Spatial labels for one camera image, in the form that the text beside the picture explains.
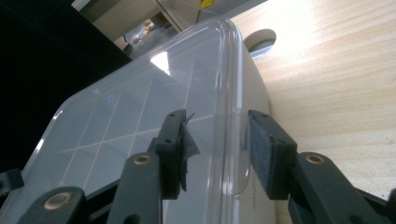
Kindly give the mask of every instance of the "metal bolt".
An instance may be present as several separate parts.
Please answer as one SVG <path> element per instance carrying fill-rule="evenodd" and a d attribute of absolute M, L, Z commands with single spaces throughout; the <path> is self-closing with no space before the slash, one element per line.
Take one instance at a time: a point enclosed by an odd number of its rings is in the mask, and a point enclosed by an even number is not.
<path fill-rule="evenodd" d="M 324 162 L 323 158 L 317 155 L 308 155 L 305 159 L 314 164 L 322 164 Z"/>
<path fill-rule="evenodd" d="M 149 156 L 139 156 L 134 159 L 136 164 L 146 164 L 149 163 Z"/>
<path fill-rule="evenodd" d="M 44 208 L 47 210 L 55 210 L 62 208 L 70 203 L 73 199 L 73 194 L 70 192 L 61 192 L 50 196 L 44 203 Z"/>

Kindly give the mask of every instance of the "plastic container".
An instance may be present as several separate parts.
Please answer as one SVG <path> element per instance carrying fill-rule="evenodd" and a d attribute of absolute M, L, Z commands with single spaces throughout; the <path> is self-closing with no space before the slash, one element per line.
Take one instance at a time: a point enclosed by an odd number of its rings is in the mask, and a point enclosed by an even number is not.
<path fill-rule="evenodd" d="M 125 65 L 66 100 L 49 123 L 0 214 L 15 223 L 43 193 L 77 186 L 88 195 L 146 151 L 165 116 L 195 113 L 201 153 L 189 158 L 187 191 L 163 202 L 163 223 L 275 223 L 275 205 L 250 168 L 248 110 L 268 113 L 262 78 L 235 26 L 215 19 Z"/>

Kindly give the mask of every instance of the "container lid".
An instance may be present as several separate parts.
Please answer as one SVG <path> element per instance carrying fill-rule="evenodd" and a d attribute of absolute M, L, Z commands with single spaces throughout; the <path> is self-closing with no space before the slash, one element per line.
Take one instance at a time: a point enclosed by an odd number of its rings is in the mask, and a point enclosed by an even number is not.
<path fill-rule="evenodd" d="M 187 191 L 163 202 L 164 223 L 224 222 L 222 195 L 246 185 L 248 116 L 241 109 L 243 42 L 233 24 L 211 20 L 125 65 L 66 100 L 51 119 L 0 221 L 15 223 L 45 192 L 85 195 L 120 178 L 125 160 L 146 151 L 167 114 L 194 113 L 188 127 L 200 154 L 189 158 Z"/>

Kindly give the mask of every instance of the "wooden table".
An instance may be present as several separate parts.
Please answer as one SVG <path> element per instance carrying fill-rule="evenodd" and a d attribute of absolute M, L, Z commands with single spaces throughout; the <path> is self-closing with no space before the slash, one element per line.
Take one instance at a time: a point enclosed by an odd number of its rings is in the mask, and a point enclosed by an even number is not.
<path fill-rule="evenodd" d="M 254 62 L 298 150 L 324 154 L 387 200 L 396 188 L 396 2 L 270 0 L 232 21 L 244 38 L 275 31 Z M 290 223 L 285 202 L 276 210 L 277 223 Z"/>

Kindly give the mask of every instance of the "yellow object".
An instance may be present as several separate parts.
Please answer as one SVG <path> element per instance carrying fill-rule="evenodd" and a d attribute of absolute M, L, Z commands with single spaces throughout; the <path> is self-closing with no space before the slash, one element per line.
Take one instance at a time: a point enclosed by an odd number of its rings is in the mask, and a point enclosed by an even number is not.
<path fill-rule="evenodd" d="M 146 20 L 143 22 L 143 25 L 148 26 L 151 23 L 151 20 Z"/>
<path fill-rule="evenodd" d="M 201 3 L 201 8 L 210 7 L 213 5 L 213 0 L 203 0 Z"/>

